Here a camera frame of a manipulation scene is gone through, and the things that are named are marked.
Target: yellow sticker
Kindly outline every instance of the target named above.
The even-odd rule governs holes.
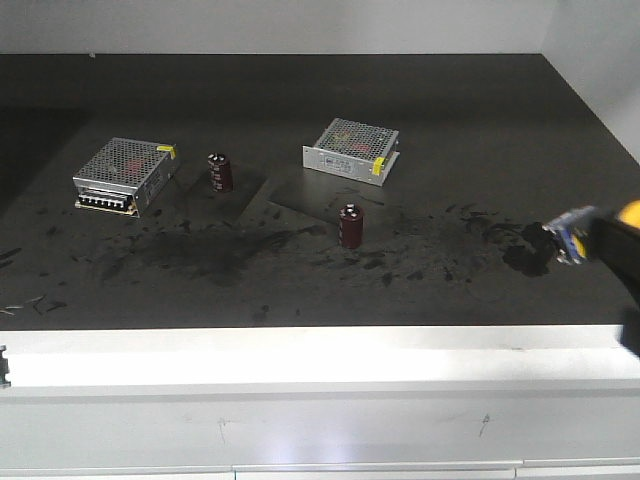
[[[584,246],[584,243],[582,243],[582,240],[580,240],[575,235],[571,235],[571,240],[573,240],[573,244],[576,247],[576,252],[578,252],[578,255],[580,255],[582,258],[587,258],[587,248]]]
[[[618,214],[618,219],[630,227],[640,228],[640,200],[624,207]]]
[[[171,160],[176,158],[176,148],[173,145],[159,145],[156,150],[159,152],[169,152],[171,154]]]
[[[371,170],[371,173],[373,173],[374,175],[380,175],[380,173],[382,173],[383,163],[384,163],[384,157],[376,158],[376,161],[373,162],[373,169]]]

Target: black tabletop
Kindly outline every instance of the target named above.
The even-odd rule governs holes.
[[[334,117],[399,130],[383,187],[302,168]],[[618,323],[540,222],[640,194],[540,55],[0,56],[0,329]],[[74,208],[112,137],[175,143],[142,218]],[[216,194],[207,155],[231,160]],[[338,210],[365,211],[338,245]]]

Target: dark red capacitor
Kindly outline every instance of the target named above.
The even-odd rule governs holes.
[[[340,244],[346,248],[358,248],[362,243],[364,210],[349,203],[340,209]]]
[[[207,158],[213,189],[216,192],[232,191],[233,176],[231,175],[231,162],[227,156],[224,153],[212,153]]]

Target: dark stain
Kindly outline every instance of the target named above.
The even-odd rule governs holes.
[[[125,265],[126,257],[117,258],[111,265],[109,265],[100,275],[101,282],[106,282],[117,276]]]
[[[460,207],[460,213],[466,214],[471,207],[475,207],[475,206],[476,206],[475,203],[468,203],[467,205],[463,205],[462,207]]]
[[[191,233],[191,221],[190,220],[184,220],[180,225],[178,225],[180,228],[182,228],[182,230],[184,231],[184,233]]]
[[[365,270],[373,270],[374,268],[384,266],[384,264],[384,261],[380,260],[379,258],[374,258],[365,263],[362,268],[364,268]]]
[[[326,235],[327,229],[322,225],[312,225],[310,227],[301,228],[297,233],[308,233],[312,237],[317,237],[319,235]]]
[[[6,260],[7,258],[11,258],[14,255],[17,255],[22,251],[22,248],[14,248],[13,250],[9,250],[8,252],[4,252],[0,254],[0,260]]]
[[[309,262],[309,265],[313,267],[320,267],[322,265],[328,265],[331,262],[333,262],[333,259],[331,259],[330,257],[327,257],[322,260],[315,260],[313,262]]]
[[[493,222],[485,217],[460,218],[460,220],[465,223],[464,228],[467,233],[482,236],[493,226]]]
[[[393,281],[393,275],[391,275],[391,272],[389,272],[389,273],[385,273],[385,274],[382,276],[381,280],[382,280],[382,284],[383,284],[385,287],[388,287],[389,285],[391,285],[391,282]]]
[[[359,256],[361,256],[362,258],[383,258],[385,257],[385,253],[384,252],[360,252],[358,254]]]
[[[120,247],[100,260],[105,268],[102,281],[120,274],[127,265],[171,269],[172,274],[188,278],[208,278],[219,286],[233,286],[242,280],[248,262],[260,253],[278,253],[297,231],[280,231],[270,235],[258,232],[237,234],[225,228],[194,231],[191,235],[161,232],[145,236],[136,243],[136,255]]]
[[[514,223],[495,223],[482,233],[482,238],[496,245],[516,241],[521,238],[522,225]]]
[[[365,202],[373,203],[374,205],[380,205],[381,207],[384,207],[384,202],[381,202],[379,200],[373,200],[372,198],[363,197],[362,195],[358,195],[358,196]]]
[[[422,280],[423,278],[424,274],[420,270],[407,275],[407,280]]]
[[[51,300],[49,302],[49,308],[47,308],[45,311],[46,312],[53,312],[54,310],[57,310],[59,308],[65,308],[67,307],[67,303],[66,302],[61,302],[59,300]]]
[[[524,228],[522,238],[531,248],[510,245],[502,256],[504,263],[527,277],[539,277],[549,273],[547,265],[556,255],[549,232],[542,229],[540,222],[535,222]]]

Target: scratch mark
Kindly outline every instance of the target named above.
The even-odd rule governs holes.
[[[484,429],[486,428],[486,426],[489,424],[490,421],[491,421],[491,417],[487,413],[482,419],[482,428],[480,429],[480,433],[478,434],[478,437],[482,436],[482,434],[484,433]]]
[[[22,251],[21,248],[14,248],[13,250],[9,250],[8,252],[0,254],[0,260],[6,260],[9,257],[13,257],[15,254],[20,253]]]
[[[223,427],[227,426],[227,421],[224,418],[218,420],[218,429],[220,430],[220,438],[222,439],[222,443],[227,443],[227,439],[224,438],[224,429]]]

